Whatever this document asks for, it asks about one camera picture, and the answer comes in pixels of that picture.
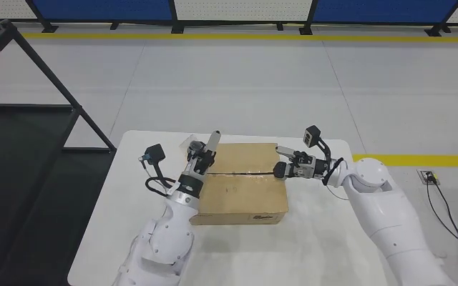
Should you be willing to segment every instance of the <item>cardboard box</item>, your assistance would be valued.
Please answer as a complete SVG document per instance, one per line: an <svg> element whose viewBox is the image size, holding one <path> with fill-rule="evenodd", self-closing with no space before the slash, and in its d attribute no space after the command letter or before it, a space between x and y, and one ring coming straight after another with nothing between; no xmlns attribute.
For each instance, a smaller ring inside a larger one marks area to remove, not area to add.
<svg viewBox="0 0 458 286"><path fill-rule="evenodd" d="M288 211L285 182L272 174L274 143L219 144L192 225L274 225Z"/></svg>

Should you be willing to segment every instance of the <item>box lid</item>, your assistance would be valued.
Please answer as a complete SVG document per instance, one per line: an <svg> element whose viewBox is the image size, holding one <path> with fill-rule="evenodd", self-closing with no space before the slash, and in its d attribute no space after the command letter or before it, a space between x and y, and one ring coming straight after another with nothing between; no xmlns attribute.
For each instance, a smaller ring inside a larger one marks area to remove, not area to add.
<svg viewBox="0 0 458 286"><path fill-rule="evenodd" d="M285 182L273 174L256 175L273 171L280 159L276 146L275 143L219 144L215 164L200 193L199 214L287 212Z"/></svg>
<svg viewBox="0 0 458 286"><path fill-rule="evenodd" d="M276 143L219 144L211 173L266 173L272 172L280 157Z"/></svg>

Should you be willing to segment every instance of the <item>black cable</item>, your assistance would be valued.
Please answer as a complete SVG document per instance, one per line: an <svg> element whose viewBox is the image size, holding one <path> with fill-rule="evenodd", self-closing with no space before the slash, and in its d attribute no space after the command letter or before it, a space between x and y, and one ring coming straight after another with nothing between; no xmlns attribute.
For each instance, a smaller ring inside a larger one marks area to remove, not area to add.
<svg viewBox="0 0 458 286"><path fill-rule="evenodd" d="M445 202L445 206L447 207L447 213L448 213L448 215L449 215L450 221L452 222L453 228L455 228L455 231L456 231L457 234L458 234L458 227L457 227L457 225L455 224L455 221L453 220L452 212L450 212L449 203L448 203L448 201L445 199L444 194L442 194L441 188L439 188L439 186L437 185L436 182L433 182L433 183L434 183L434 185L436 186L436 188L439 190L439 193L441 194L441 197L442 197L442 199L443 199L444 202Z"/></svg>
<svg viewBox="0 0 458 286"><path fill-rule="evenodd" d="M436 215L437 219L441 222L442 226L445 227L446 230L448 230L448 232L450 232L451 235L453 235L457 240L458 240L458 236L455 235L445 224L444 222L441 220L441 218L439 217L439 215L437 214L436 210L434 209L433 205L432 205L432 202L431 202L431 197L429 196L429 185L428 185L428 182L427 182L427 194L428 194L428 200L429 200L429 205L431 206L432 208L432 211L434 212L434 214ZM447 203L447 201L445 200L445 198L442 196L442 198L444 199L445 201L445 204L447 206L447 209L449 208L449 204Z"/></svg>
<svg viewBox="0 0 458 286"><path fill-rule="evenodd" d="M334 164L334 166L332 167L331 171L329 171L328 174L326 174L326 176L324 177L322 181L325 186L328 185L329 178L331 178L332 173L336 171L337 167L342 163L343 160L344 159L342 157L338 159L336 163Z"/></svg>
<svg viewBox="0 0 458 286"><path fill-rule="evenodd" d="M165 178L164 175L162 174L162 172L161 172L161 170L159 168L159 164L153 164L152 166L155 168L155 171L156 171L156 174L157 174L157 180L159 180L164 185L164 187L166 187L168 189L171 188L172 185L167 183L167 180L166 180L167 178Z"/></svg>
<svg viewBox="0 0 458 286"><path fill-rule="evenodd" d="M172 182L172 183L175 183L176 181L174 179L170 179L170 178L166 178L166 177L149 177L146 181L145 181L145 186L147 189L149 189L151 192L155 192L156 194L159 194L163 197L166 197L167 194L165 194L164 192L161 192L153 187L150 186L150 182L151 181L168 181L168 182Z"/></svg>

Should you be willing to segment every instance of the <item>white table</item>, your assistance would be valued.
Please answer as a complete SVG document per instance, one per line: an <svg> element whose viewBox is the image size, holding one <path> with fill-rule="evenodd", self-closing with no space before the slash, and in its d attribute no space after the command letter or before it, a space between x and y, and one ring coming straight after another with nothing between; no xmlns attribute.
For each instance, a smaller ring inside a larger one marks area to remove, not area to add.
<svg viewBox="0 0 458 286"><path fill-rule="evenodd" d="M145 188L147 174L137 158L160 143L167 156L160 164L163 174L178 178L185 166L178 146L189 136L124 134L70 270L71 285L112 284L132 239L164 210L163 198ZM196 137L206 142L209 135ZM300 138L223 135L221 142L275 142L323 157L318 148L306 150ZM346 142L326 142L334 158L352 160ZM286 189L289 213L278 225L195 227L193 252L180 286L387 285L378 250L349 202L335 198L318 180L288 179ZM342 188L334 192L346 197Z"/></svg>

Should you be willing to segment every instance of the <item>white perforated panel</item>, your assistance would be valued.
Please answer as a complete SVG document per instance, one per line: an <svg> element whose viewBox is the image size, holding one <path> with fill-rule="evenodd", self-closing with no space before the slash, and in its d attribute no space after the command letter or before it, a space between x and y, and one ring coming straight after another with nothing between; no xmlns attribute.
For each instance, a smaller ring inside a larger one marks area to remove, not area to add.
<svg viewBox="0 0 458 286"><path fill-rule="evenodd" d="M312 0L239 1L175 0L175 8L178 20L306 21L312 3Z"/></svg>
<svg viewBox="0 0 458 286"><path fill-rule="evenodd" d="M0 0L0 19L36 19L25 0Z"/></svg>
<svg viewBox="0 0 458 286"><path fill-rule="evenodd" d="M447 23L458 23L458 9L452 14Z"/></svg>

